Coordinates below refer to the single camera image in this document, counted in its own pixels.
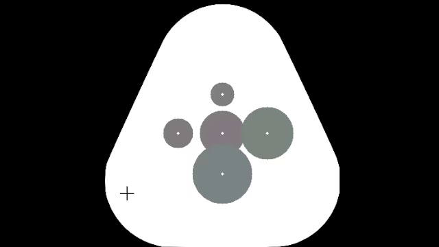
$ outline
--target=black background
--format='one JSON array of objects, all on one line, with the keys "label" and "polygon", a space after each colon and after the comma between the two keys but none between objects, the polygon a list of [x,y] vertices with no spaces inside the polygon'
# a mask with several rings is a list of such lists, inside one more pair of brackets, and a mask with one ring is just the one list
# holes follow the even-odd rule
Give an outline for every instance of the black background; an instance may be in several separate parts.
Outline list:
[{"label": "black background", "polygon": [[[92,133],[87,145],[95,148],[87,152],[97,157],[95,163],[99,164],[90,174],[97,185],[93,198],[84,206],[90,217],[76,232],[78,239],[86,239],[85,243],[145,245],[111,211],[105,195],[105,166],[164,37],[182,17],[203,6],[206,5],[168,3],[120,9],[117,5],[102,6],[87,14],[86,24],[76,30],[81,35],[71,37],[73,43],[86,51],[82,51],[84,62],[77,68],[90,73],[81,83],[84,86],[78,100],[88,104],[83,114],[87,120],[83,123]],[[261,15],[282,38],[337,153],[337,142],[342,142],[340,119],[346,114],[345,86],[352,80],[346,72],[350,63],[347,56],[350,27],[336,14],[325,14],[325,6],[310,9],[287,4],[241,6]],[[76,18],[80,20],[82,14],[78,13]],[[315,235],[299,244],[338,243],[341,219],[337,215],[336,209]]]}]

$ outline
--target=purple-gray circle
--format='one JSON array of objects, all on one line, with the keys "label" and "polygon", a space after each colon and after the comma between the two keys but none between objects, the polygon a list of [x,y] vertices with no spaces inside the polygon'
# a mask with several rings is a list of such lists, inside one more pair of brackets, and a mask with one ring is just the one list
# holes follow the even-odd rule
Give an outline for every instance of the purple-gray circle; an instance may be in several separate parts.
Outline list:
[{"label": "purple-gray circle", "polygon": [[191,142],[192,136],[191,124],[184,119],[172,119],[166,123],[163,130],[166,143],[173,148],[186,147]]},{"label": "purple-gray circle", "polygon": [[201,124],[200,138],[205,148],[213,145],[226,144],[240,148],[242,121],[235,114],[228,111],[217,111]]}]

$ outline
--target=gray circle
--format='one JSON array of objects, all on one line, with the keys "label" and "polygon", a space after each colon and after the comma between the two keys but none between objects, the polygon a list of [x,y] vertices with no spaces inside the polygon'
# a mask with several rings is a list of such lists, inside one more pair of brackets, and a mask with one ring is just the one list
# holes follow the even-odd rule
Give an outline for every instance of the gray circle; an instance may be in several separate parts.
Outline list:
[{"label": "gray circle", "polygon": [[240,199],[252,182],[252,166],[247,156],[230,145],[204,150],[193,166],[193,183],[198,192],[214,203]]},{"label": "gray circle", "polygon": [[218,144],[240,148],[242,145],[241,127],[242,121],[235,114],[222,110],[214,112],[201,124],[201,142],[205,148]]},{"label": "gray circle", "polygon": [[173,148],[186,147],[191,142],[192,136],[191,124],[184,119],[172,119],[166,123],[163,130],[166,143]]},{"label": "gray circle", "polygon": [[287,115],[272,107],[250,113],[242,125],[244,147],[253,156],[273,159],[284,154],[293,141],[293,125]]},{"label": "gray circle", "polygon": [[211,99],[217,106],[227,106],[232,103],[235,92],[231,85],[221,82],[213,86],[211,90]]}]

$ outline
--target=black cross marker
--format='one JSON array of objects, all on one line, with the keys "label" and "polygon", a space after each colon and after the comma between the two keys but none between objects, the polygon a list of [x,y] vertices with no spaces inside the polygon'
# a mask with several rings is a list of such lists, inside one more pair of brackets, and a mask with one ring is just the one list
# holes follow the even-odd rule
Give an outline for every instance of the black cross marker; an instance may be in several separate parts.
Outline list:
[{"label": "black cross marker", "polygon": [[121,192],[121,194],[126,194],[126,200],[128,200],[128,186],[126,187],[126,192]]}]

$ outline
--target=green-gray circle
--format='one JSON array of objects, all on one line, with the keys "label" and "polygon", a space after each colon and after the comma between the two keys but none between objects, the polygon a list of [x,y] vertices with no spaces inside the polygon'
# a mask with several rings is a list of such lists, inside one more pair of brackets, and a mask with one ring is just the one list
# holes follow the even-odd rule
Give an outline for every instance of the green-gray circle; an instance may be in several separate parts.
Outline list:
[{"label": "green-gray circle", "polygon": [[287,115],[272,107],[251,112],[242,125],[242,143],[247,151],[261,159],[278,158],[293,141],[293,125]]}]

